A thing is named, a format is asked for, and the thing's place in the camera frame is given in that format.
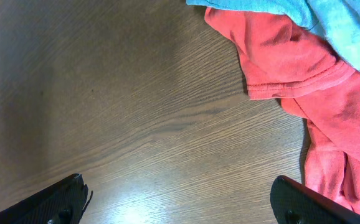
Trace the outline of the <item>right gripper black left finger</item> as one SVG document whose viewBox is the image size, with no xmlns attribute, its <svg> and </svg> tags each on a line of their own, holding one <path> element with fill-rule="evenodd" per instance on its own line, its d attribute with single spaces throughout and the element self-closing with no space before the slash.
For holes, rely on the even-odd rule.
<svg viewBox="0 0 360 224">
<path fill-rule="evenodd" d="M 0 224 L 79 224 L 93 192 L 72 174 L 0 212 Z"/>
</svg>

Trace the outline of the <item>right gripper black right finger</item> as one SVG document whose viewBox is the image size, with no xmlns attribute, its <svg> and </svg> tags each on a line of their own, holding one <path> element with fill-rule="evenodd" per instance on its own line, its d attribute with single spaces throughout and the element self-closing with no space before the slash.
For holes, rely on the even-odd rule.
<svg viewBox="0 0 360 224">
<path fill-rule="evenodd" d="M 279 224 L 360 224 L 360 215 L 279 175 L 270 190 L 270 205 Z"/>
</svg>

